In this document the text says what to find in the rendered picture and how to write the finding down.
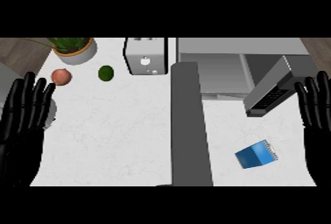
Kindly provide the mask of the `grey microwave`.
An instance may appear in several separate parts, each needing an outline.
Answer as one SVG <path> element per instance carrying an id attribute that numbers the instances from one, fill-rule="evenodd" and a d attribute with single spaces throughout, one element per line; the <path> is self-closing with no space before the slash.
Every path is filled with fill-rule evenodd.
<path id="1" fill-rule="evenodd" d="M 198 64 L 201 98 L 241 101 L 250 117 L 265 116 L 316 75 L 299 38 L 177 38 L 176 56 Z"/>

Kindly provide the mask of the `grey round object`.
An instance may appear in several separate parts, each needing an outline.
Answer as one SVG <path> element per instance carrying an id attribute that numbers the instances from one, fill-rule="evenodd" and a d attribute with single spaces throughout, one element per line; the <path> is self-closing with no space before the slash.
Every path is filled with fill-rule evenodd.
<path id="1" fill-rule="evenodd" d="M 56 105 L 55 100 L 52 99 L 44 130 L 52 126 L 52 122 L 56 120 L 56 112 L 58 112 L 58 105 Z"/>

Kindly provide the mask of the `silver toaster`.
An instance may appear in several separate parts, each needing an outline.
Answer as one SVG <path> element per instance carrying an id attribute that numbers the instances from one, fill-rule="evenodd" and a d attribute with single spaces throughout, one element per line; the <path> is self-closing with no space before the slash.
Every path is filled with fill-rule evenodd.
<path id="1" fill-rule="evenodd" d="M 123 57 L 132 75 L 169 73 L 169 39 L 126 38 Z"/>

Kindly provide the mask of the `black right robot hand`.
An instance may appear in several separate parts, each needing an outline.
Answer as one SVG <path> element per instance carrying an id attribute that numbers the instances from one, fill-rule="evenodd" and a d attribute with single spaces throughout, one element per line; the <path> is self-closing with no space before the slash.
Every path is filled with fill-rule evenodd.
<path id="1" fill-rule="evenodd" d="M 315 184 L 331 187 L 331 79 L 319 71 L 294 90 L 305 125 L 305 161 Z"/>

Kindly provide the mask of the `potted green plant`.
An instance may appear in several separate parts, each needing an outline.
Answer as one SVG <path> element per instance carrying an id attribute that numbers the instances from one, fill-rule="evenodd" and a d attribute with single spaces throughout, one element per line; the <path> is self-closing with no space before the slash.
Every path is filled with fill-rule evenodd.
<path id="1" fill-rule="evenodd" d="M 93 38 L 47 38 L 49 44 L 31 38 L 27 40 L 50 47 L 61 61 L 71 66 L 84 64 L 98 52 L 98 43 Z"/>

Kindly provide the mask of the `green avocado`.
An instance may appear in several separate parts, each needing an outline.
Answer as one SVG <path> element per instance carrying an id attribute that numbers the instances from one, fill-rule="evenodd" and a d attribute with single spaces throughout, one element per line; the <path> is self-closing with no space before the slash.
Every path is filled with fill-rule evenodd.
<path id="1" fill-rule="evenodd" d="M 102 66 L 98 70 L 98 77 L 102 81 L 111 81 L 114 78 L 114 69 L 111 66 Z"/>

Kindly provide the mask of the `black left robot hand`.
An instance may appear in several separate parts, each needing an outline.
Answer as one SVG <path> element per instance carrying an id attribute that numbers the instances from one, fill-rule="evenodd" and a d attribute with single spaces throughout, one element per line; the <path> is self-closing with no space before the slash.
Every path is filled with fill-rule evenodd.
<path id="1" fill-rule="evenodd" d="M 13 81 L 0 118 L 0 188 L 28 187 L 36 179 L 55 90 L 33 72 Z"/>

